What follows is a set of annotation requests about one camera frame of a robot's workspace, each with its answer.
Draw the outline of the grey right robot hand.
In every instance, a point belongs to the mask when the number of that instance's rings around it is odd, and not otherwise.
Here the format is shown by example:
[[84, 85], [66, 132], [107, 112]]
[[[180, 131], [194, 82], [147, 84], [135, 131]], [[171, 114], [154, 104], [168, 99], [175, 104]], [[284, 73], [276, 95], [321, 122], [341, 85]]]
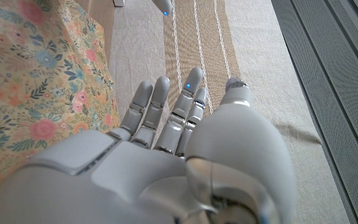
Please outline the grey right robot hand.
[[0, 186], [0, 223], [290, 223], [295, 173], [281, 134], [236, 77], [204, 116], [202, 76], [191, 70], [161, 131], [165, 76], [139, 85], [118, 128], [29, 159]]

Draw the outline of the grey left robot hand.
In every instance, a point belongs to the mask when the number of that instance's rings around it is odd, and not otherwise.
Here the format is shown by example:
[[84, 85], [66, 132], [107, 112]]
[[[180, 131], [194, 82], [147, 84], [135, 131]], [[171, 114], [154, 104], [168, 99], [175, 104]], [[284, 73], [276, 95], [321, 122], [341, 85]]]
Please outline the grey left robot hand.
[[172, 13], [173, 5], [171, 0], [152, 0], [152, 2], [163, 13], [163, 15], [169, 16]]

